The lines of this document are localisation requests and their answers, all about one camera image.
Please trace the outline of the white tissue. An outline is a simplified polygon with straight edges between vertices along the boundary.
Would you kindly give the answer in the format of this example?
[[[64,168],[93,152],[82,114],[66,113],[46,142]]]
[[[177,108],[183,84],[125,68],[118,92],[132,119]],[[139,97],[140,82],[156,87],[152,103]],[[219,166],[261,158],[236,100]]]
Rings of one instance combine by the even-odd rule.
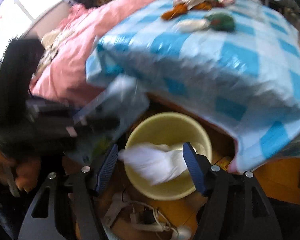
[[[119,160],[151,185],[159,185],[187,171],[182,144],[137,144],[119,152]]]

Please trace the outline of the green Christmas wrapper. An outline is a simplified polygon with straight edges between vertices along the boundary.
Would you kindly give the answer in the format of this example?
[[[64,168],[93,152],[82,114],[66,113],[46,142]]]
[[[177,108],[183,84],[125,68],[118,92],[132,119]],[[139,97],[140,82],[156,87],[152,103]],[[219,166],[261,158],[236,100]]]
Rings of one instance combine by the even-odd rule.
[[[205,16],[205,19],[210,22],[210,28],[215,31],[235,31],[234,18],[226,13],[213,13]]]

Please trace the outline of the orange peel strip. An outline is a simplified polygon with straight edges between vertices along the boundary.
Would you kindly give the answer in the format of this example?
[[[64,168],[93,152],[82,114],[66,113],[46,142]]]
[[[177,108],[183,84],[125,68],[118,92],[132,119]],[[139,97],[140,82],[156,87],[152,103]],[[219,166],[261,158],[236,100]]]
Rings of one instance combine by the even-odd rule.
[[[172,10],[167,11],[161,15],[161,19],[169,21],[173,18],[184,15],[188,12],[187,6],[185,4],[178,4]]]

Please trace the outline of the pink duvet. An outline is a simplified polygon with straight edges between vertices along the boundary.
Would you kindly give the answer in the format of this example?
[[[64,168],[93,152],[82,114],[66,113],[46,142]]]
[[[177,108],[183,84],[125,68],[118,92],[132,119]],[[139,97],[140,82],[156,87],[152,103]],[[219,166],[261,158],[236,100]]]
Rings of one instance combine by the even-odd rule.
[[[95,38],[102,37],[115,25],[156,0],[113,0],[99,8],[74,5],[58,29],[72,34],[58,48],[58,53],[42,74],[30,83],[33,95],[84,106],[102,92],[86,82],[85,62]]]

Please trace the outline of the blue checkered plastic tablecloth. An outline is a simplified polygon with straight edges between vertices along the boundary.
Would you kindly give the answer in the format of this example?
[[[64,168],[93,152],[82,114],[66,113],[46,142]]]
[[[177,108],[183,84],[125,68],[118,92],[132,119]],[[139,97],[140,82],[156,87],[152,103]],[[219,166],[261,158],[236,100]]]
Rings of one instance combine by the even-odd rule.
[[[98,38],[87,82],[105,87],[119,74],[202,117],[237,140],[231,169],[300,157],[299,33],[254,0],[161,19],[173,0],[156,0]],[[226,13],[235,31],[215,31],[206,15]]]

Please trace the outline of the window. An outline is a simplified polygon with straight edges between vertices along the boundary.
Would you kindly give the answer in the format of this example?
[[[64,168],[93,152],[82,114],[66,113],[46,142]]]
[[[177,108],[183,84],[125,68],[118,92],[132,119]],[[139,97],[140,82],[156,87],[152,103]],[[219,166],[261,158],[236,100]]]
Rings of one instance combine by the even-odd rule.
[[[62,0],[3,0],[0,5],[0,60],[13,38],[19,38],[29,27]]]

